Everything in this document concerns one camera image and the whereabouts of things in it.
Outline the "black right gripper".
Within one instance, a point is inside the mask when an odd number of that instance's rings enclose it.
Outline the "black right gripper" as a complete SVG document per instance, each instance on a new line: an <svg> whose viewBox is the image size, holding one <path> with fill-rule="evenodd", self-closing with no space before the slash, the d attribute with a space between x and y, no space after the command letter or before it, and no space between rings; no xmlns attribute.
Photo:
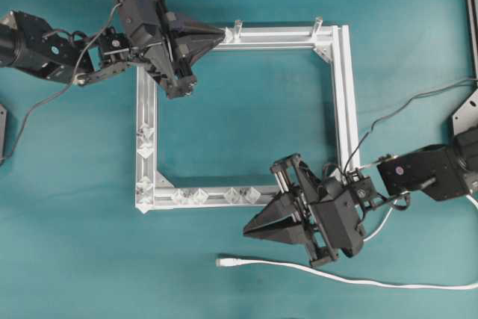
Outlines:
<svg viewBox="0 0 478 319"><path fill-rule="evenodd" d="M302 244L313 268L361 251L364 229L350 189L335 178L317 178L298 154L270 170L281 193L244 226L244 237Z"/></svg>

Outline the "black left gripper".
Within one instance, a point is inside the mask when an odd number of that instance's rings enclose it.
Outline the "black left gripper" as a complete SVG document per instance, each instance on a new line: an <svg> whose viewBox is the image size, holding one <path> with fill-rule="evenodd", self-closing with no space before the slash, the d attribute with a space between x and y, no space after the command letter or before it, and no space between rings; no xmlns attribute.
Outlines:
<svg viewBox="0 0 478 319"><path fill-rule="evenodd" d="M225 31L170 12L170 29L155 0L117 0L131 61L141 66L170 99L189 96L196 78L191 66L225 39ZM178 35L173 42L173 35Z"/></svg>

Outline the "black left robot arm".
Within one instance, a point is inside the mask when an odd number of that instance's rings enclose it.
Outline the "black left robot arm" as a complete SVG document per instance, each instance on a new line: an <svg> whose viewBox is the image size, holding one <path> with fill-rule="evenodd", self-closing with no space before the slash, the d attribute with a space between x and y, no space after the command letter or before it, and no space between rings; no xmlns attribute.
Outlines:
<svg viewBox="0 0 478 319"><path fill-rule="evenodd" d="M138 66L170 99L196 85L192 66L226 37L223 29L167 9L165 0L115 0L123 26L99 35L53 29L44 19L9 12L1 19L1 66L36 78L80 86Z"/></svg>

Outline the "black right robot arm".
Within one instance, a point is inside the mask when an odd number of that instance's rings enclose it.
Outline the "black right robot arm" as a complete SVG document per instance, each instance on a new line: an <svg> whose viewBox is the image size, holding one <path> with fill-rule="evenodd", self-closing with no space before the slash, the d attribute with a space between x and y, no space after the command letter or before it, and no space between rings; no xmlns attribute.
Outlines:
<svg viewBox="0 0 478 319"><path fill-rule="evenodd" d="M294 153L270 168L279 191L243 228L243 236L302 244L312 267L357 255L365 242L366 214L382 205L405 211L410 194L421 191L440 202L477 191L477 130L456 135L449 144L425 146L385 156L377 170L388 192L380 194L360 169L318 178Z"/></svg>

